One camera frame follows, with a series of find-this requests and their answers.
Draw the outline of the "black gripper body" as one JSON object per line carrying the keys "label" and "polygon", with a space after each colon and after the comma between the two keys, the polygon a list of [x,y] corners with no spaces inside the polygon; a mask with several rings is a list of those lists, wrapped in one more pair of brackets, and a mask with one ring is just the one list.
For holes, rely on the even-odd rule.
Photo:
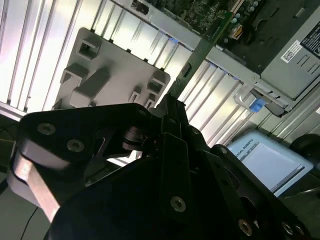
{"label": "black gripper body", "polygon": [[160,162],[131,163],[66,201],[56,213],[49,240],[238,240],[240,229],[215,187],[192,171],[189,224],[160,209]]}

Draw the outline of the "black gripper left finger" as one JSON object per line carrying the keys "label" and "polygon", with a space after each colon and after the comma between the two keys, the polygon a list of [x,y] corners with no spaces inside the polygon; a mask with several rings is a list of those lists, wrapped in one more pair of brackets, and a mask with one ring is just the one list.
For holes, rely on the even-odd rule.
{"label": "black gripper left finger", "polygon": [[88,169],[132,151],[160,163],[159,201],[168,215],[190,200],[185,106],[171,94],[149,111],[137,103],[30,113],[18,127],[10,170],[11,189],[37,204],[49,221],[86,187]]}

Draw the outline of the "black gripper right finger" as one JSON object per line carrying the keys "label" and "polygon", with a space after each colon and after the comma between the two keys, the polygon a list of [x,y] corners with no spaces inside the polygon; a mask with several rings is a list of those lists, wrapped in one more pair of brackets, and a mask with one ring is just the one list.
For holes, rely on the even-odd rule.
{"label": "black gripper right finger", "polygon": [[201,240],[310,240],[304,224],[225,146],[208,147],[177,102],[182,137],[197,169],[196,203]]}

